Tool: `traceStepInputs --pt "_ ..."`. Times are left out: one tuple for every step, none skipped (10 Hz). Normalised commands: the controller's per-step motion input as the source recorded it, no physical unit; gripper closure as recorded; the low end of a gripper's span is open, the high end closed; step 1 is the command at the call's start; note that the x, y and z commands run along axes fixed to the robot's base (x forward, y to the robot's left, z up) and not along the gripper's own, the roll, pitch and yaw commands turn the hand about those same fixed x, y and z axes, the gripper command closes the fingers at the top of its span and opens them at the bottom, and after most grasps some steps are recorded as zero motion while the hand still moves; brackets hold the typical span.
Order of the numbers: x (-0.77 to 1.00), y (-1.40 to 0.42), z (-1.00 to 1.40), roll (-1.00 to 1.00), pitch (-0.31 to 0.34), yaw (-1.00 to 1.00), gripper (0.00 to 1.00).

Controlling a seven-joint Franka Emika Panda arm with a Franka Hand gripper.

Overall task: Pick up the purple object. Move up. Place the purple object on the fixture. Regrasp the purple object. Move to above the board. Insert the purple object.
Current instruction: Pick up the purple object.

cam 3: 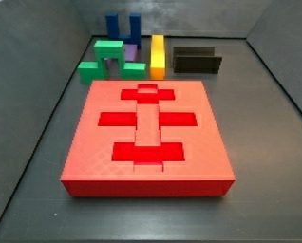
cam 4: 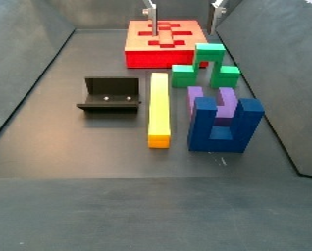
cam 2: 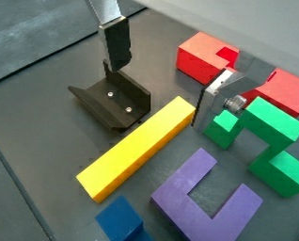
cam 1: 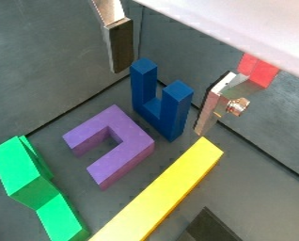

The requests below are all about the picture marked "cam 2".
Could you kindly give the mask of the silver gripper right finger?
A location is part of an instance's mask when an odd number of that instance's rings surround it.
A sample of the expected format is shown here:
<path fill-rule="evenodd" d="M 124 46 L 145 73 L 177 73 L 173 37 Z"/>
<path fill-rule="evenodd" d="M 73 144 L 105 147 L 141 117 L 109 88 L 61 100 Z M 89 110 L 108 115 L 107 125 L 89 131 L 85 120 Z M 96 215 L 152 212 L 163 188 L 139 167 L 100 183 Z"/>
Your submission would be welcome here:
<path fill-rule="evenodd" d="M 237 114 L 245 104 L 243 93 L 261 86 L 275 67 L 257 58 L 243 61 L 236 72 L 223 69 L 212 83 L 201 91 L 192 127 L 201 132 L 223 110 Z"/>

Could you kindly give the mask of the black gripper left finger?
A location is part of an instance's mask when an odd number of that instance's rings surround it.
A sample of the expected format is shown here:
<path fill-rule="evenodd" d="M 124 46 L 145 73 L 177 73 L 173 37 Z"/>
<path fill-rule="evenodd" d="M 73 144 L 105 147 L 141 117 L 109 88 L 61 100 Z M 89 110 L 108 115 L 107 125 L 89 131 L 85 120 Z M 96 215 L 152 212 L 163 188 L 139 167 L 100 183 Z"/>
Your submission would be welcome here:
<path fill-rule="evenodd" d="M 121 15 L 117 0 L 84 0 L 99 20 L 99 34 L 105 48 L 105 57 L 112 72 L 131 61 L 131 39 L 128 19 Z"/>

